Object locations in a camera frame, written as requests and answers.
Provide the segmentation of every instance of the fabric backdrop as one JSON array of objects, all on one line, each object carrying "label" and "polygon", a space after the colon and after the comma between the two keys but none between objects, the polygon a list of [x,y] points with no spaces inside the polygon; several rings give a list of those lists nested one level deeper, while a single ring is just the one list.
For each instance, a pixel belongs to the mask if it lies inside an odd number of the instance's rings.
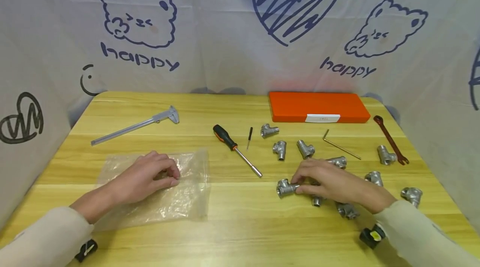
[{"label": "fabric backdrop", "polygon": [[0,0],[0,225],[102,91],[296,90],[381,100],[480,230],[479,15],[480,0]]}]

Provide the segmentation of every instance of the bear drawing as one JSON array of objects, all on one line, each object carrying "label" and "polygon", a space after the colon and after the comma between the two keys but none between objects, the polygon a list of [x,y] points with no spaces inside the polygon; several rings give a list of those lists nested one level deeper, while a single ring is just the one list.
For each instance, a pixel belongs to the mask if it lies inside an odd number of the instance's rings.
[{"label": "bear drawing", "polygon": [[174,40],[177,7],[172,0],[101,0],[105,29],[120,40],[151,48]]},{"label": "bear drawing", "polygon": [[370,12],[360,32],[345,45],[345,52],[359,58],[394,52],[425,24],[427,17],[426,11],[383,0]]}]

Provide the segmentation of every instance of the heart drawing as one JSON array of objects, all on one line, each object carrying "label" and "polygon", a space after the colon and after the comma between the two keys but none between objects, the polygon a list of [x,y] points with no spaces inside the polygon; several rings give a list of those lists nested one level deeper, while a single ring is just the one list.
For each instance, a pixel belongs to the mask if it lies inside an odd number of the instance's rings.
[{"label": "heart drawing", "polygon": [[[22,109],[27,106],[28,112],[25,116]],[[31,122],[38,132],[30,132]],[[0,140],[7,144],[23,143],[32,140],[42,131],[43,113],[38,100],[31,93],[21,93],[17,99],[17,113],[0,120]]]},{"label": "heart drawing", "polygon": [[315,27],[337,0],[252,0],[267,33],[288,46]]}]

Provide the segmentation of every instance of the vernier caliper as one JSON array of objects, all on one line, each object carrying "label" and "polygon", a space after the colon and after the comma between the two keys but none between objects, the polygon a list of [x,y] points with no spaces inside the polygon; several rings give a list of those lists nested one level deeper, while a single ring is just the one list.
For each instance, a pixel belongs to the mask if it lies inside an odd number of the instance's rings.
[{"label": "vernier caliper", "polygon": [[170,109],[166,110],[165,112],[158,113],[157,115],[153,115],[152,118],[148,120],[129,126],[127,128],[124,128],[123,130],[113,132],[110,135],[106,135],[104,137],[95,139],[90,143],[92,144],[92,146],[94,146],[102,142],[105,142],[107,140],[113,139],[115,137],[119,137],[120,135],[126,134],[127,132],[135,131],[136,129],[141,128],[143,126],[150,125],[154,122],[158,123],[167,118],[173,121],[174,124],[177,124],[178,122],[180,122],[179,113],[177,112],[177,109],[175,109],[173,106],[170,106]]}]

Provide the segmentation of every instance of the orange screwdriver handle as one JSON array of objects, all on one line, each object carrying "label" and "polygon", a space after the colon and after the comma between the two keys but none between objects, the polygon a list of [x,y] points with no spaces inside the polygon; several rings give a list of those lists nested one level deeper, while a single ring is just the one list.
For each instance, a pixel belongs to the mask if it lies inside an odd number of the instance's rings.
[{"label": "orange screwdriver handle", "polygon": [[217,136],[218,140],[222,141],[223,143],[227,144],[228,148],[230,150],[235,150],[238,146],[237,143],[235,143],[232,138],[228,135],[228,132],[225,131],[223,127],[220,125],[215,125],[213,127],[213,132],[215,133],[215,136]]}]

